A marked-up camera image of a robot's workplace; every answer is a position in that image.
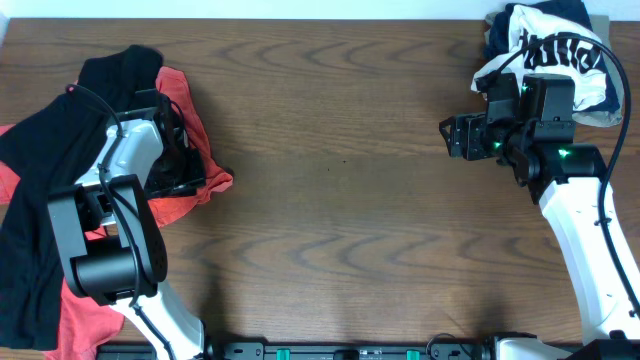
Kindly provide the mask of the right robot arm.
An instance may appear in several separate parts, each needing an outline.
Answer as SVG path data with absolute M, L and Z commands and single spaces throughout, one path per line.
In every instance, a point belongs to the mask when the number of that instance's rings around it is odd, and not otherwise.
M 453 158 L 494 158 L 528 189 L 560 246 L 577 299 L 582 346 L 568 350 L 525 333 L 495 334 L 476 359 L 636 359 L 639 287 L 633 259 L 594 145 L 574 141 L 575 84 L 565 75 L 501 74 L 483 112 L 451 116 L 439 131 Z

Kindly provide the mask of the black t-shirt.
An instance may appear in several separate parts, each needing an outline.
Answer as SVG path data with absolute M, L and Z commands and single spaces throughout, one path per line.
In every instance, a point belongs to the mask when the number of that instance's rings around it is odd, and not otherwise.
M 157 89 L 163 65 L 155 50 L 127 50 L 84 64 L 76 85 L 85 87 L 122 112 L 136 91 Z M 58 286 L 66 282 L 49 218 L 51 191 L 69 186 L 93 164 L 106 136 L 102 114 L 64 92 L 50 105 L 18 123 L 1 138 L 1 159 L 19 181 L 1 226 L 1 292 L 14 314 L 31 326 L 57 322 Z

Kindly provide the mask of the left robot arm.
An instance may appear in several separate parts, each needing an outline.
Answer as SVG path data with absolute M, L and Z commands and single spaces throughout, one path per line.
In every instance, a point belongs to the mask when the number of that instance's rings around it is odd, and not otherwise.
M 72 98 L 102 114 L 105 143 L 74 184 L 50 192 L 47 208 L 71 292 L 128 318 L 155 359 L 210 359 L 210 340 L 167 280 L 164 240 L 149 199 L 188 196 L 205 183 L 179 106 L 156 89 L 135 92 L 117 112 L 93 91 Z

